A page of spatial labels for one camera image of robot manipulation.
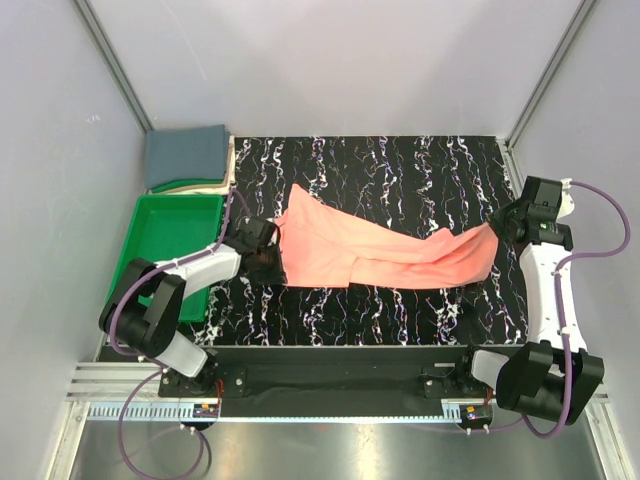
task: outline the green tray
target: green tray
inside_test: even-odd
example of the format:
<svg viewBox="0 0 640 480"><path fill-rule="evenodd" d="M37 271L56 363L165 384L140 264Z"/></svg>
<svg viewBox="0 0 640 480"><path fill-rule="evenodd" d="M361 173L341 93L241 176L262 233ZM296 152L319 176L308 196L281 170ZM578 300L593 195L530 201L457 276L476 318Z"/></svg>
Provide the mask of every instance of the green tray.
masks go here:
<svg viewBox="0 0 640 480"><path fill-rule="evenodd" d="M223 197L219 195L143 195L138 199L111 293L127 264L137 257L150 262L179 258L213 243L222 223ZM209 289L185 299L181 322L202 322Z"/></svg>

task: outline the metal floor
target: metal floor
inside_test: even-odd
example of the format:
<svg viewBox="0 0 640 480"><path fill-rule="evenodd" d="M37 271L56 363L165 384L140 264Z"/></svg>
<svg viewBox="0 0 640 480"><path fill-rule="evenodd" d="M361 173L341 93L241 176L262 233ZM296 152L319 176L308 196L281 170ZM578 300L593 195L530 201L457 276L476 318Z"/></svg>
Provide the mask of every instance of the metal floor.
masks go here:
<svg viewBox="0 0 640 480"><path fill-rule="evenodd" d="M497 423L512 414L501 412ZM172 432L144 446L167 423L127 423L125 444L145 473L172 478L198 453L197 441ZM524 426L493 435L426 431L414 425L318 425L220 423L206 431L213 451L208 470L194 479L534 480L604 479L582 419L553 440ZM122 463L115 422L88 422L73 479L136 478Z"/></svg>

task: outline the gray folded towel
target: gray folded towel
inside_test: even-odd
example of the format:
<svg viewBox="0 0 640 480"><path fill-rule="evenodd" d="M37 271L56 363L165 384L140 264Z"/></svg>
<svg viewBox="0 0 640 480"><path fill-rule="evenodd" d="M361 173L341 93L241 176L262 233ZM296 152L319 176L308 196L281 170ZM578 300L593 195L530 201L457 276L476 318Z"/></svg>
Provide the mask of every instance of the gray folded towel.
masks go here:
<svg viewBox="0 0 640 480"><path fill-rule="evenodd" d="M147 188L176 180L224 180L229 149L229 132L224 125L155 130L147 133L146 140Z"/></svg>

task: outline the purple tube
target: purple tube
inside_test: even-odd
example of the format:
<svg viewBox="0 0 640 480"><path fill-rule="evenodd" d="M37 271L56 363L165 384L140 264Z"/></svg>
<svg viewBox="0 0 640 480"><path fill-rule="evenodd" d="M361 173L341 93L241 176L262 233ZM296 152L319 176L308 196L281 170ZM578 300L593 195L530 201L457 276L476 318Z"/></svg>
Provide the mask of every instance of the purple tube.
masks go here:
<svg viewBox="0 0 640 480"><path fill-rule="evenodd" d="M140 384L136 388L133 389L133 391L129 394L129 397L127 398L127 400L124 402L124 405L122 406L122 411L120 412L120 416L118 417L118 448L120 449L120 455L122 455L122 460L124 460L124 463L127 465L127 467L129 467L129 469L133 473L138 475L140 478L143 478L145 480L185 480L189 478L193 474L193 472L196 471L196 469L200 465L200 462L202 461L205 444L207 443L207 439L202 434L202 432L199 432L198 430L194 430L194 433L198 436L198 439L200 440L200 451L198 452L198 457L196 458L196 461L194 462L193 466L189 470L187 470L184 474L180 475L179 477L174 477L172 479L153 477L151 475L147 475L146 473L138 470L138 468L133 464L133 462L129 458L129 455L127 454L127 451L124 448L124 438L122 435L122 427L124 423L124 415L129 407L129 404L131 403L133 398L138 394L138 392L142 389L142 387L144 387L148 382L150 382L160 374L162 374L162 370L158 370L157 372L145 378L142 382L140 382Z"/></svg>

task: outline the pink shirt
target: pink shirt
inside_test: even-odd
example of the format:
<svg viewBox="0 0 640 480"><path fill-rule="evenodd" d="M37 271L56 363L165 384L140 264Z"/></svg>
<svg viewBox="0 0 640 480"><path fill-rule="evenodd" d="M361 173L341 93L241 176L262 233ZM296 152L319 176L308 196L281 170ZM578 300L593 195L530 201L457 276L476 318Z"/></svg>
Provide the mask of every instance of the pink shirt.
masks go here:
<svg viewBox="0 0 640 480"><path fill-rule="evenodd" d="M487 278L498 248L486 223L420 240L323 205L297 184L275 222L291 287L456 287Z"/></svg>

